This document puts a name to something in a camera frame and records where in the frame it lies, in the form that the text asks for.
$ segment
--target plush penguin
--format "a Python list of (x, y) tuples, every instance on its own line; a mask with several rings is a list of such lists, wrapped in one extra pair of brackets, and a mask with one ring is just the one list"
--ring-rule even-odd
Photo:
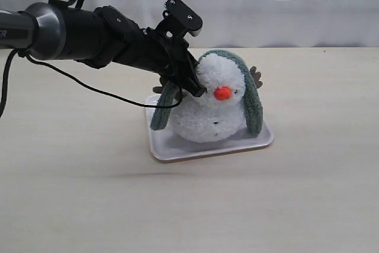
[[(244, 127), (257, 137), (263, 125), (257, 90), (261, 74), (227, 50), (210, 50), (198, 62), (195, 71), (207, 92), (197, 98), (183, 91), (179, 106), (155, 110), (150, 128), (162, 130), (170, 124), (177, 135), (197, 143), (227, 139)], [(158, 105), (171, 105), (179, 88), (171, 82), (164, 85)]]

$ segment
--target white tray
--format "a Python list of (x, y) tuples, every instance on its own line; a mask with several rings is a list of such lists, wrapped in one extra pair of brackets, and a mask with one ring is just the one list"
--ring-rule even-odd
[[(146, 99), (145, 104), (156, 105), (158, 94)], [(274, 141), (274, 135), (264, 120), (261, 133), (251, 138), (247, 129), (238, 131), (228, 139), (212, 143), (195, 143), (175, 134), (169, 125), (164, 130), (153, 131), (150, 128), (154, 108), (146, 108), (147, 131), (149, 132), (150, 151), (159, 162), (178, 162), (187, 159), (203, 158), (230, 152), (261, 149)]]

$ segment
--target black wire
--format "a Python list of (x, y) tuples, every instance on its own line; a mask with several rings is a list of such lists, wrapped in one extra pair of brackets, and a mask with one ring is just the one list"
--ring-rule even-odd
[(87, 89), (89, 89), (89, 90), (91, 90), (93, 92), (97, 92), (97, 93), (100, 93), (102, 95), (106, 95), (106, 96), (109, 96), (109, 97), (112, 97), (112, 98), (124, 101), (124, 102), (129, 103), (129, 104), (133, 104), (133, 105), (136, 105), (136, 106), (139, 106), (139, 107), (155, 108), (155, 109), (172, 109), (172, 108), (175, 108), (175, 107), (179, 106), (180, 103), (182, 103), (182, 100), (183, 100), (182, 88), (179, 87), (180, 98), (179, 98), (178, 102), (176, 104), (174, 104), (174, 105), (170, 105), (170, 106), (158, 106), (158, 105), (145, 105), (145, 104), (137, 103), (137, 102), (125, 99), (125, 98), (123, 98), (121, 96), (118, 96), (118, 95), (115, 95), (115, 94), (112, 94), (112, 93), (109, 93), (109, 92), (105, 92), (105, 91), (96, 89), (94, 87), (91, 87), (91, 86), (89, 86), (89, 85), (81, 82), (78, 78), (74, 77), (73, 75), (71, 75), (71, 74), (69, 74), (67, 72), (62, 71), (59, 68), (57, 68), (57, 67), (55, 67), (55, 66), (53, 66), (53, 65), (51, 65), (49, 63), (39, 62), (38, 60), (34, 60), (28, 53), (24, 53), (24, 52), (21, 52), (20, 50), (14, 49), (9, 54), (9, 56), (7, 58), (7, 62), (5, 63), (5, 67), (4, 67), (4, 73), (3, 73), (3, 78), (2, 78), (1, 102), (0, 102), (0, 117), (2, 116), (2, 114), (4, 112), (5, 104), (6, 104), (6, 101), (7, 101), (9, 70), (11, 68), (12, 60), (13, 60), (14, 56), (17, 53), (19, 53), (19, 56), (21, 56), (21, 57), (26, 57), (31, 63), (34, 63), (35, 65), (42, 65), (42, 66), (46, 66), (48, 68), (51, 68), (54, 71), (56, 71), (56, 72), (58, 72), (58, 73), (60, 73), (60, 74), (62, 74), (64, 76), (67, 76), (68, 78), (74, 80), (79, 85), (81, 85), (84, 88), (87, 88)]
[(4, 72), (2, 75), (2, 88), (1, 88), (1, 101), (0, 101), (0, 117), (4, 113), (5, 105), (7, 103), (7, 93), (8, 93), (8, 78), (9, 78), (9, 70), (11, 68), (11, 63), (14, 56), (19, 52), (19, 50), (15, 49), (11, 51), (9, 54), (7, 61), (5, 62)]

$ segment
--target white backdrop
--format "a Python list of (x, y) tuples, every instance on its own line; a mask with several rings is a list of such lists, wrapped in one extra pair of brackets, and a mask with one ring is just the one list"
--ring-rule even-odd
[[(37, 1), (0, 0), (20, 10)], [(112, 5), (141, 27), (155, 27), (166, 0), (86, 0)], [(379, 0), (183, 0), (204, 20), (192, 47), (379, 46)]]

